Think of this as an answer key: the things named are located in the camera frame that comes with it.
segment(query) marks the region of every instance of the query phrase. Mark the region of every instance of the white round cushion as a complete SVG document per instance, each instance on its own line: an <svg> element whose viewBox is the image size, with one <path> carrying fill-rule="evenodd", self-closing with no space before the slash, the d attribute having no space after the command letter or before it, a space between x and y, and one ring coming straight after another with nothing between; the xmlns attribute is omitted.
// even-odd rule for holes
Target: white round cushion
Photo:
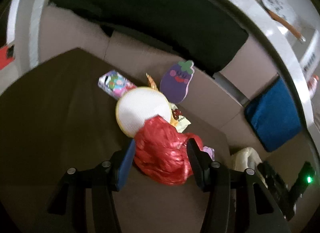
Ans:
<svg viewBox="0 0 320 233"><path fill-rule="evenodd" d="M171 109L164 94L150 87L138 87L128 91L116 105L118 125L129 137L134 137L146 120L157 115L169 123Z"/></svg>

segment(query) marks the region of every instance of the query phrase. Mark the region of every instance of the black device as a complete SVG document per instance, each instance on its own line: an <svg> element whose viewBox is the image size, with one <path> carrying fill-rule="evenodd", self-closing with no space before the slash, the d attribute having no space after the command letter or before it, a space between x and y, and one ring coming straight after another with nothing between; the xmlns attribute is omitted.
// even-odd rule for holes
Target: black device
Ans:
<svg viewBox="0 0 320 233"><path fill-rule="evenodd" d="M268 161L264 161L258 165L259 172L265 178L268 190L278 204L287 221L291 220L296 213L296 202L305 192L308 185L312 183L315 175L315 170L310 162L306 161L301 168L298 178L288 190L287 185L282 180L281 176L276 173Z"/></svg>
<svg viewBox="0 0 320 233"><path fill-rule="evenodd" d="M85 189L92 188L92 212L96 233L120 233L112 198L125 184L135 153L129 147L115 152L109 161L94 169L70 168L60 180L47 210L36 221L32 233L86 233ZM201 233L225 233L230 230L230 193L236 190L236 233L289 233L290 229L270 192L254 170L230 170L212 161L194 139L187 143L187 154L196 183L210 198Z"/></svg>

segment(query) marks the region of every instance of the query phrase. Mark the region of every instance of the screw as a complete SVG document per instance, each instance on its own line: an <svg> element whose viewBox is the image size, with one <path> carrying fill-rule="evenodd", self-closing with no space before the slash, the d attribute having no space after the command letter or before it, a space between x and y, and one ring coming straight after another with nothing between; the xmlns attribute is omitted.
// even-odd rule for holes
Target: screw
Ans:
<svg viewBox="0 0 320 233"><path fill-rule="evenodd" d="M218 161L213 161L213 162L211 163L211 167L213 167L213 168L219 168L219 167L220 167L220 163L219 163Z"/></svg>
<svg viewBox="0 0 320 233"><path fill-rule="evenodd" d="M247 170L245 170L247 172L247 174L249 175L253 175L254 174L254 170L251 168L248 168Z"/></svg>
<svg viewBox="0 0 320 233"><path fill-rule="evenodd" d="M303 37L303 36L301 36L301 38L300 38L300 40L299 40L301 43L304 43L304 42L306 42L306 38L305 37Z"/></svg>
<svg viewBox="0 0 320 233"><path fill-rule="evenodd" d="M111 162L108 160L105 160L102 164L101 164L104 168L110 167L111 166Z"/></svg>
<svg viewBox="0 0 320 233"><path fill-rule="evenodd" d="M75 168L70 168L70 169L67 170L68 174L74 174L75 172L76 172Z"/></svg>

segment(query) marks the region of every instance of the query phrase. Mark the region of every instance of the red plastic bag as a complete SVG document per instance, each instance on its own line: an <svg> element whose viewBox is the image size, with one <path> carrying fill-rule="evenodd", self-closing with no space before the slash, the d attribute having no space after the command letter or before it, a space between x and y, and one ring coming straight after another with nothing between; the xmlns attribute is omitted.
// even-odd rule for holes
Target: red plastic bag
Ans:
<svg viewBox="0 0 320 233"><path fill-rule="evenodd" d="M144 126L136 133L137 166L153 180L177 185L186 182L192 175L187 156L187 141L194 138L203 149L199 136L192 133L180 134L162 117L156 116L145 121Z"/></svg>

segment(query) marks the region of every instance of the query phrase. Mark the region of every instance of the blue cushion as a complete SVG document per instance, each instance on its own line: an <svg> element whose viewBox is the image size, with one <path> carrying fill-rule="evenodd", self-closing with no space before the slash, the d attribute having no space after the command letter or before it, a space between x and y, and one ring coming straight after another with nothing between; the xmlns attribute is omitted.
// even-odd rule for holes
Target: blue cushion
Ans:
<svg viewBox="0 0 320 233"><path fill-rule="evenodd" d="M134 139L132 139L118 170L118 181L116 182L116 187L118 191L122 189L122 187L125 185L127 181L135 152L136 143Z"/></svg>
<svg viewBox="0 0 320 233"><path fill-rule="evenodd" d="M269 152L279 148L302 129L298 111L282 78L252 100L244 115Z"/></svg>

